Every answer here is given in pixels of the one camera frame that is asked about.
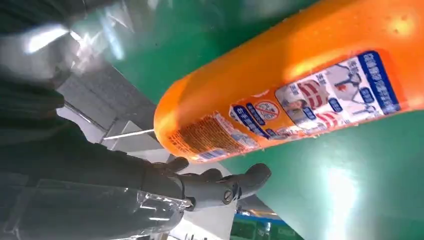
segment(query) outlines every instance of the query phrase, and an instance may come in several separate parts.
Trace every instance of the bottle label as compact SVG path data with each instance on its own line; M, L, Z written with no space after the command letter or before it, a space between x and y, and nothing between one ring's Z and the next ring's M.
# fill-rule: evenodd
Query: bottle label
M258 149L259 144L235 128L219 112L188 124L168 140L182 153L194 155L191 160L209 162Z
M294 140L400 110L379 54L367 51L243 99L229 116L262 138Z

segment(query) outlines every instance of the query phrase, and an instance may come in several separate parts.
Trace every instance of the green surface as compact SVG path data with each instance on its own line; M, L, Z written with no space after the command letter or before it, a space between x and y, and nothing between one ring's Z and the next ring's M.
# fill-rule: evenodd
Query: green surface
M119 35L125 61L109 60L157 103L180 77L312 2L139 1L129 9L142 24ZM305 240L422 240L422 122L424 112L401 114L222 164L233 173L270 166L258 196Z
M303 240L284 221L236 214L230 240Z

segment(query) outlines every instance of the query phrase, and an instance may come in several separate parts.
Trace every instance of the orange bottle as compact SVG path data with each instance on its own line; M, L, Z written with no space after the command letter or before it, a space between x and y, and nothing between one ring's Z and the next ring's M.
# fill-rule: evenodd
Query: orange bottle
M175 82L154 116L210 162L424 109L424 2L322 0Z

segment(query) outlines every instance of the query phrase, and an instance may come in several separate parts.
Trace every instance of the gray robotic hand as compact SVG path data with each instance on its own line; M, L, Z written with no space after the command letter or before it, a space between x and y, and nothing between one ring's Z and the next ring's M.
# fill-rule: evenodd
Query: gray robotic hand
M184 157L176 157L168 163L153 164L155 169L178 183L181 188L180 198L190 200L191 203L187 211L224 206L254 195L271 176L271 170L263 163L253 165L243 174L226 177L215 168L202 174L176 174L188 166L189 161Z

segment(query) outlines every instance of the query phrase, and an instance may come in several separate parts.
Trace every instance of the clear plastic film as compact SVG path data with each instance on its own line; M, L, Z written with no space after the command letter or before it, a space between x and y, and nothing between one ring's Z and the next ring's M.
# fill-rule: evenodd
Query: clear plastic film
M301 8L309 3L52 0L52 7L42 1L15 2L11 11L25 17L32 9L35 24L11 24L5 31L11 34L0 35L0 66L20 77L43 80L98 71L105 64L114 65L128 77L132 71L125 71L126 66L139 59L149 60L144 63L146 69L171 64L176 71L186 72L187 64L209 62L279 22L286 5ZM19 17L13 21L16 26L28 24ZM228 42L226 33L234 28L242 33ZM167 52L175 52L175 57L157 58ZM138 71L133 74L146 74Z
M190 205L136 189L0 178L0 239L136 239L171 230Z

